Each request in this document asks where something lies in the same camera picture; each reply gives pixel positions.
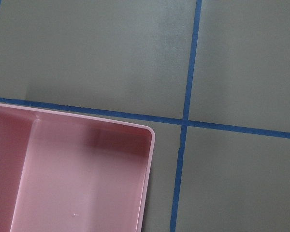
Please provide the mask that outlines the pink plastic bin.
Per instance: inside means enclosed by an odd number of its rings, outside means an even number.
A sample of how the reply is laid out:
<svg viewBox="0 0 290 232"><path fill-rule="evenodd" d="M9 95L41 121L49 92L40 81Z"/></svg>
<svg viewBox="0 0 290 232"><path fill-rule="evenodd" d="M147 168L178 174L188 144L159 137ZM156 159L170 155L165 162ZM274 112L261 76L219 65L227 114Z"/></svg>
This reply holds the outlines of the pink plastic bin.
<svg viewBox="0 0 290 232"><path fill-rule="evenodd" d="M139 232L148 127L0 104L0 232Z"/></svg>

